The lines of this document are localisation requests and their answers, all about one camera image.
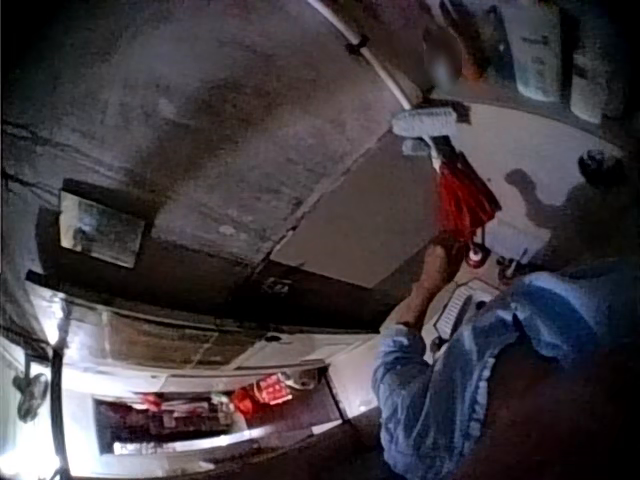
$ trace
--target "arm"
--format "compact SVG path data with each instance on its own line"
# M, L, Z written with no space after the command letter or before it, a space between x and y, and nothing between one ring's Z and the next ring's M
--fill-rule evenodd
M429 305L457 273L462 261L460 244L446 235L433 239L425 251L420 279L398 307L397 324L382 334L373 372L373 391L383 418L404 410L429 380L424 360L422 327Z

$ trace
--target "blue denim shirt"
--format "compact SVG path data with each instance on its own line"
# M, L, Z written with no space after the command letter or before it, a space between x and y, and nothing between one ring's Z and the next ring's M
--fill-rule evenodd
M447 478L482 433L501 349L524 329L540 354L569 367L627 339L639 302L637 263L605 261L524 277L461 326L433 366L418 332L402 325L384 332L373 391L385 460L409 479Z

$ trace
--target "person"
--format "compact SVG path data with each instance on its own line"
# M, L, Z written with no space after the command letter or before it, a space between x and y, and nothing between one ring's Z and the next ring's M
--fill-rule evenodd
M372 386L391 468L409 479L603 478L634 459L622 452L637 442L620 439L640 427L629 388L640 378L638 263L523 277L429 365L426 311L462 256L450 236L433 239L382 333Z

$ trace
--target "bottle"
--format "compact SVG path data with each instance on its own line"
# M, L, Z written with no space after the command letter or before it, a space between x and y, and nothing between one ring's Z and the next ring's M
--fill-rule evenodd
M580 45L573 54L571 111L591 123L600 123L607 101L606 63L596 48Z
M535 100L559 102L562 90L560 11L547 4L509 4L501 10L518 91Z

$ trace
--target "red umbrella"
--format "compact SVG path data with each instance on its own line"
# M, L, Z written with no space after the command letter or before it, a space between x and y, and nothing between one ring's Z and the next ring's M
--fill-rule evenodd
M440 229L468 242L477 229L495 217L500 203L462 152L449 150L443 156L439 173Z

